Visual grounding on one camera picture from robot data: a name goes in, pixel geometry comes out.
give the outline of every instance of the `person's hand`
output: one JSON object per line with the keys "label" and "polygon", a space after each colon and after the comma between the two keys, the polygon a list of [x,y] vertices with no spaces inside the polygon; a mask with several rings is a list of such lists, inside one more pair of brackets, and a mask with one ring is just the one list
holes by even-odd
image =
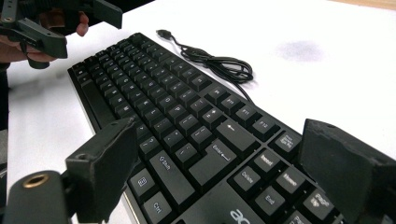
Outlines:
{"label": "person's hand", "polygon": [[[41,25],[46,28],[62,27],[64,26],[64,15],[60,9],[54,9],[50,12],[40,14]],[[88,17],[79,12],[79,25],[76,33],[84,36],[88,32]],[[28,57],[36,62],[52,62],[53,58],[43,52],[38,51],[30,46],[27,46]],[[26,60],[26,56],[21,51],[19,42],[11,42],[5,35],[0,35],[0,63],[12,63]]]}

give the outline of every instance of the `white surface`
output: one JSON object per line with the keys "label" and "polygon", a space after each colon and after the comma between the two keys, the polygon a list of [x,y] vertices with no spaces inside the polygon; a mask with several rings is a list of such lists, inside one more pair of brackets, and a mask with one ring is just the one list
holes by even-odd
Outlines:
{"label": "white surface", "polygon": [[[69,58],[44,71],[8,70],[8,187],[64,159],[92,136],[66,69],[141,32],[167,29],[186,45],[251,64],[243,85],[256,105],[301,133],[328,122],[396,159],[396,11],[314,0],[156,0],[126,13],[122,30],[93,26],[70,35]],[[126,223],[123,204],[110,223]]]}

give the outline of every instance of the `keyboard cable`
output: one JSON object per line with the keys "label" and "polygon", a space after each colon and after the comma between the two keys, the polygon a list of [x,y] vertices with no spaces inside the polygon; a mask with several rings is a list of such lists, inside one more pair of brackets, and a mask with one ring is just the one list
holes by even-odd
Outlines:
{"label": "keyboard cable", "polygon": [[167,40],[173,40],[181,49],[181,56],[187,61],[199,63],[209,68],[216,76],[232,83],[240,90],[248,101],[253,103],[248,94],[239,85],[253,80],[253,69],[250,64],[231,57],[215,57],[202,49],[179,44],[171,32],[158,30],[157,34]]}

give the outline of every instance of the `keyboard logo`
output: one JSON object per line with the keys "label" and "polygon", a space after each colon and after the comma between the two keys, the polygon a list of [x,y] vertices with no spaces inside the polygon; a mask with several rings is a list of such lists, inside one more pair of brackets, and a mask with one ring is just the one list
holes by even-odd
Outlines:
{"label": "keyboard logo", "polygon": [[231,217],[233,220],[237,221],[238,224],[250,224],[249,220],[247,220],[244,215],[239,211],[239,209],[236,209],[235,211],[230,212]]}

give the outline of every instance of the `keyboard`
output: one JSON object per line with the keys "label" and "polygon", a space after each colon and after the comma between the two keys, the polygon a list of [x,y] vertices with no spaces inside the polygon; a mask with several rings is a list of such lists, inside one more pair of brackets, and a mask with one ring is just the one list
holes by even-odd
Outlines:
{"label": "keyboard", "polygon": [[138,223],[345,223],[298,164],[299,133],[145,35],[68,72],[96,132],[136,120]]}

